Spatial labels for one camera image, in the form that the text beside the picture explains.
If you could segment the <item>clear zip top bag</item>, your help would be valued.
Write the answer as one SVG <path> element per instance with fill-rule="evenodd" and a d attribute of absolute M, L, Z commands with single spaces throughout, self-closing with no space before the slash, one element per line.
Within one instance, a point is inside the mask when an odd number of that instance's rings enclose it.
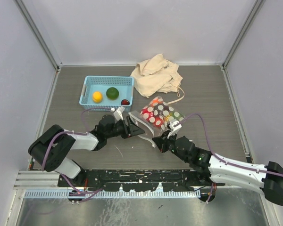
<path fill-rule="evenodd" d="M 150 142 L 153 148 L 156 144 L 152 139 L 168 130 L 167 125 L 171 121 L 182 121 L 185 118 L 182 112 L 164 101 L 161 96 L 153 98 L 141 110 L 131 111 L 129 116 L 136 126 L 145 131 L 139 138 Z"/>

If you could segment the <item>fake dark purple plum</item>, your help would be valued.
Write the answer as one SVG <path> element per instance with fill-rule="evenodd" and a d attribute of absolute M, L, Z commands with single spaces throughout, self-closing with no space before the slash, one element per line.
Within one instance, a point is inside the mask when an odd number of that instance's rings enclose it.
<path fill-rule="evenodd" d="M 130 104 L 130 102 L 127 99 L 123 99 L 121 101 L 121 105 L 129 105 L 129 104 Z"/>

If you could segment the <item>fake yellow lemon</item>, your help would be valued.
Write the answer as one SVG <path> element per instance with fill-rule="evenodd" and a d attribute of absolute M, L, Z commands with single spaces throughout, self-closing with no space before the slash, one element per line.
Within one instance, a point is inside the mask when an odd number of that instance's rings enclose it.
<path fill-rule="evenodd" d="M 110 100 L 116 100 L 119 97 L 119 91 L 115 87 L 110 87 L 106 91 L 106 96 Z"/>

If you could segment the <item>fake yellow peach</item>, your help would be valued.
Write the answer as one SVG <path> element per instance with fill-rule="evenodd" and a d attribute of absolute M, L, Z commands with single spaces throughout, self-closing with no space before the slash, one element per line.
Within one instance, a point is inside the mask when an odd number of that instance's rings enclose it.
<path fill-rule="evenodd" d="M 96 91 L 92 94 L 92 100 L 95 103 L 100 103 L 103 100 L 103 95 L 100 92 Z"/>

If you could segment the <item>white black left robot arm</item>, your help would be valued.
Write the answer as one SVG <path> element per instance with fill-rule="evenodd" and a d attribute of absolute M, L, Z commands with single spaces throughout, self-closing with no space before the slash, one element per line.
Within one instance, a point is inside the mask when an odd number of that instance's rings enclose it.
<path fill-rule="evenodd" d="M 85 181 L 84 169 L 67 158 L 71 150 L 98 151 L 107 140 L 120 136 L 123 139 L 145 133 L 133 120 L 117 120 L 113 115 L 104 115 L 92 131 L 81 133 L 65 130 L 59 125 L 51 126 L 28 148 L 28 153 L 46 172 L 55 171 L 68 178 L 73 186 Z"/>

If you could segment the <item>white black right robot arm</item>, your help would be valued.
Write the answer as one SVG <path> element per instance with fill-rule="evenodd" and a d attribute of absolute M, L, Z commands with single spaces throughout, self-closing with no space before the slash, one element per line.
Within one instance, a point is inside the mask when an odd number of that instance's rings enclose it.
<path fill-rule="evenodd" d="M 197 147 L 187 137 L 178 138 L 166 131 L 152 138 L 158 149 L 170 151 L 195 170 L 200 184 L 228 184 L 262 194 L 266 200 L 283 206 L 283 167 L 235 161 Z"/>

